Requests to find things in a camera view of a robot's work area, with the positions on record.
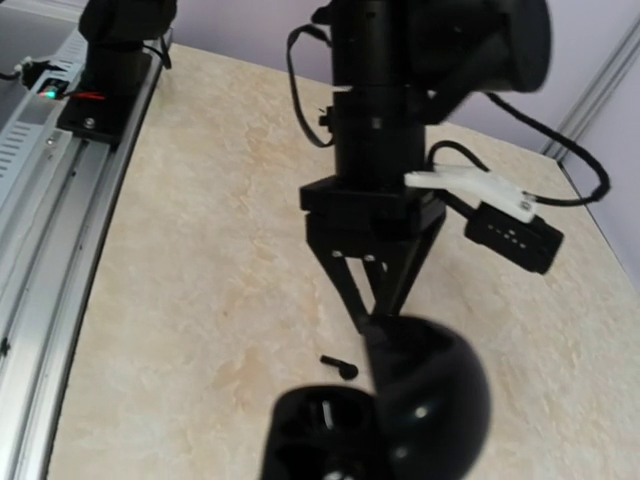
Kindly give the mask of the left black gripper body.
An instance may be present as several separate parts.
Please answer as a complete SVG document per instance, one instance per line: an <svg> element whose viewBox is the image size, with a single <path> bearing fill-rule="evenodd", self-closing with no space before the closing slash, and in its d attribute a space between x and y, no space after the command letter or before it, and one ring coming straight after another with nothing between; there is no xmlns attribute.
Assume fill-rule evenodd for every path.
<svg viewBox="0 0 640 480"><path fill-rule="evenodd" d="M391 246L419 239L445 215L429 190L348 188L335 176L300 188L306 240L316 253L381 258Z"/></svg>

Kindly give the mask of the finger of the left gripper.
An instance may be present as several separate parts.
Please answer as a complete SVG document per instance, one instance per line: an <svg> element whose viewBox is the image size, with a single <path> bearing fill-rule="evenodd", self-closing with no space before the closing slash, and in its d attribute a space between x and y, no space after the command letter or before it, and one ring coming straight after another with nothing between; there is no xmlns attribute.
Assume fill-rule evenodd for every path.
<svg viewBox="0 0 640 480"><path fill-rule="evenodd" d="M357 333L362 335L369 313L349 268L347 257L341 251L321 247L313 247L312 252L338 292Z"/></svg>
<svg viewBox="0 0 640 480"><path fill-rule="evenodd" d="M432 224L416 236L383 245L378 256L381 280L373 287L373 315L400 313L441 229L442 224Z"/></svg>

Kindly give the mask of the black round charging case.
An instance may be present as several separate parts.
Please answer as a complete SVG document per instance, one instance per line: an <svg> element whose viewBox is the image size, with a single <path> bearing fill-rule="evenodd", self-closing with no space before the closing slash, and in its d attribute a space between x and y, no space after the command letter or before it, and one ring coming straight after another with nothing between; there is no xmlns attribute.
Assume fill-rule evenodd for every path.
<svg viewBox="0 0 640 480"><path fill-rule="evenodd" d="M415 316L362 328L374 390L309 385L274 403L262 479L462 479L487 439L491 397L472 345Z"/></svg>

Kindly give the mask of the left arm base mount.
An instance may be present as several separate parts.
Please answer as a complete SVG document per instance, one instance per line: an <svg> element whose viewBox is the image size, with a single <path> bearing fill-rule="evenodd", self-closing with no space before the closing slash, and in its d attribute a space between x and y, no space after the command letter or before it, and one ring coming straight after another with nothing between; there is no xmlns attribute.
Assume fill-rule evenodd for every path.
<svg viewBox="0 0 640 480"><path fill-rule="evenodd" d="M82 139L119 144L152 62L172 67L170 38L165 34L150 41L89 45L79 83L65 94L57 127Z"/></svg>

